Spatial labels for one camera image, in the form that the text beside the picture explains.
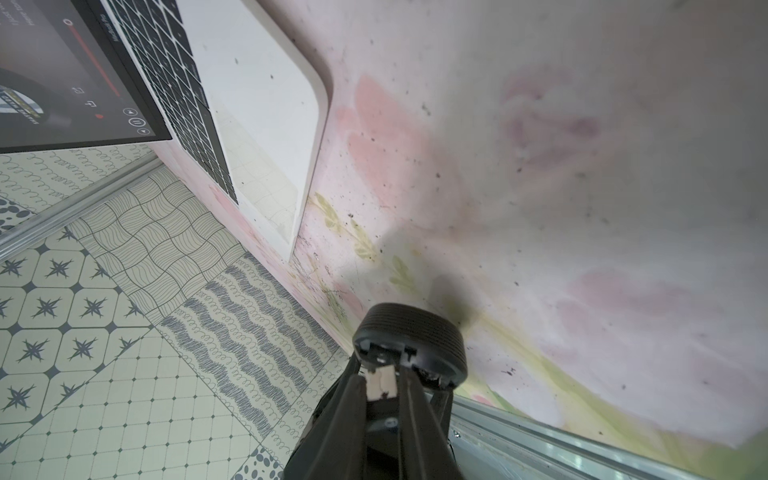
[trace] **laptop keyboard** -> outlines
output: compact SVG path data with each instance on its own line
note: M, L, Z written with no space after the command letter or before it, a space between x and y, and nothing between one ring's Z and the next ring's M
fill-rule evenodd
M176 2L108 1L184 150L237 202Z

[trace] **metal baseboard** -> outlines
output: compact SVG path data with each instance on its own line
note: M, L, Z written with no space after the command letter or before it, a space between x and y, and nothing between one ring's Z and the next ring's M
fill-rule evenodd
M99 207L115 194L142 181L162 166L163 162L154 152L146 154L20 223L0 236L0 260L13 257L29 248L32 244Z

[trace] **star pattern tile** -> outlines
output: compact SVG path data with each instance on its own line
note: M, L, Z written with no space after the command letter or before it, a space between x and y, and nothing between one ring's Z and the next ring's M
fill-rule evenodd
M150 323L127 297L119 301L118 286L69 227L0 261L0 271L2 452L135 349Z

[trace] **wavy pattern tile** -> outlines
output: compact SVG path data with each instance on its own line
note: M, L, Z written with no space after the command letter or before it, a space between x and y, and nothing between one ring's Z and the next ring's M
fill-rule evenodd
M165 168L70 228L153 323L245 251Z
M156 326L260 441L338 350L250 253Z

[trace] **patterned floor tile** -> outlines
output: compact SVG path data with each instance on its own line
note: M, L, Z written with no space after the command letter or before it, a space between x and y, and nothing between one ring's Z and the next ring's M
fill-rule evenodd
M0 263L0 452L149 331L130 306L68 228Z
M317 403L344 372L348 361L349 355L339 347L288 412L277 422L272 432L261 442L280 465L288 461Z
M165 168L70 228L155 323L245 251Z
M0 236L32 215L28 208L0 195Z
M150 153L147 145L134 144L0 154L0 197L39 214ZM6 220L3 207L7 206L0 202L0 219ZM8 212L18 215L13 209ZM21 220L30 217L24 215ZM4 225L7 223L0 223L0 230Z
M152 330L0 452L0 478L231 478L266 471L257 447Z
M156 324L259 440L338 348L286 294L246 253Z

